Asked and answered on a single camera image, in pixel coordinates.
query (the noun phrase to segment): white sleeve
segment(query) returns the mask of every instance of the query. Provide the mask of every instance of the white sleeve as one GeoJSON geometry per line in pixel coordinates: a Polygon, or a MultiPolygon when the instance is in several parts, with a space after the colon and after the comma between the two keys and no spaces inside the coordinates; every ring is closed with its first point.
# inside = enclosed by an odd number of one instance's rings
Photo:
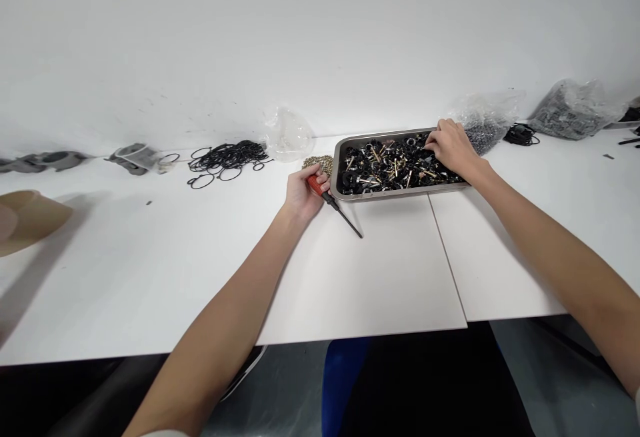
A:
{"type": "Polygon", "coordinates": [[[150,434],[145,434],[142,437],[189,437],[183,432],[178,430],[157,430],[150,434]]]}

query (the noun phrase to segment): white wall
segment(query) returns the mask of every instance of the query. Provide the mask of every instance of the white wall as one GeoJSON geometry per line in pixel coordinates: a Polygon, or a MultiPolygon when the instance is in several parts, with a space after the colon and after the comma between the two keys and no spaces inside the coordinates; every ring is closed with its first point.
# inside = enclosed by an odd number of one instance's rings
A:
{"type": "Polygon", "coordinates": [[[0,0],[0,156],[422,127],[473,91],[640,94],[640,0],[0,0]]]}

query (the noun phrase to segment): blue chair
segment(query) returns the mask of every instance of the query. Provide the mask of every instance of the blue chair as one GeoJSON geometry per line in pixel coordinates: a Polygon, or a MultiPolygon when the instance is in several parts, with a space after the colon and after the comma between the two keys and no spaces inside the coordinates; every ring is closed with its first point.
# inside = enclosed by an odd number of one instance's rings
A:
{"type": "Polygon", "coordinates": [[[369,350],[370,337],[334,340],[327,349],[322,379],[322,435],[337,437],[351,389],[369,350]]]}

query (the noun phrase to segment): metal tray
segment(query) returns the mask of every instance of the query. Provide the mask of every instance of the metal tray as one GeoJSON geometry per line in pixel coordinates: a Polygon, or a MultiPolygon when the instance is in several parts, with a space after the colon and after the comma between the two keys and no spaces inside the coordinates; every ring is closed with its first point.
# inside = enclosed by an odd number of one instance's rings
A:
{"type": "Polygon", "coordinates": [[[450,191],[458,191],[468,187],[467,183],[455,183],[455,184],[436,184],[427,187],[415,187],[410,189],[397,189],[395,191],[381,191],[368,194],[355,194],[344,195],[342,190],[344,185],[342,180],[338,180],[338,176],[341,175],[347,169],[346,161],[346,148],[347,147],[360,147],[363,144],[368,143],[371,139],[377,139],[378,141],[386,141],[387,139],[404,139],[405,137],[414,137],[416,134],[425,134],[431,131],[435,131],[435,127],[427,127],[426,129],[413,129],[411,131],[396,131],[383,134],[366,134],[361,136],[347,137],[335,145],[335,152],[333,153],[333,170],[331,173],[331,193],[336,199],[340,201],[378,201],[379,199],[392,199],[394,197],[407,197],[414,195],[435,194],[450,191]]]}

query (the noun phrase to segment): red screwdriver handle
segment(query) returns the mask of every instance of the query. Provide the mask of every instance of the red screwdriver handle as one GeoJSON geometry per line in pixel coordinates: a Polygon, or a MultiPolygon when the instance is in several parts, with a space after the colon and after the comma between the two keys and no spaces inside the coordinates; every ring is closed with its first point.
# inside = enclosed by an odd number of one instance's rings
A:
{"type": "Polygon", "coordinates": [[[316,181],[317,178],[318,176],[314,174],[307,177],[307,182],[309,183],[309,187],[311,187],[316,194],[322,197],[322,189],[320,189],[320,184],[318,184],[318,181],[316,181]]]}
{"type": "Polygon", "coordinates": [[[323,192],[322,189],[320,189],[320,184],[318,184],[318,181],[316,181],[316,178],[317,178],[317,175],[315,174],[307,177],[307,182],[309,183],[309,187],[313,189],[313,192],[315,192],[320,197],[322,197],[327,204],[329,204],[336,211],[338,211],[339,210],[338,204],[335,203],[335,199],[331,197],[331,194],[329,194],[328,191],[323,192]]]}

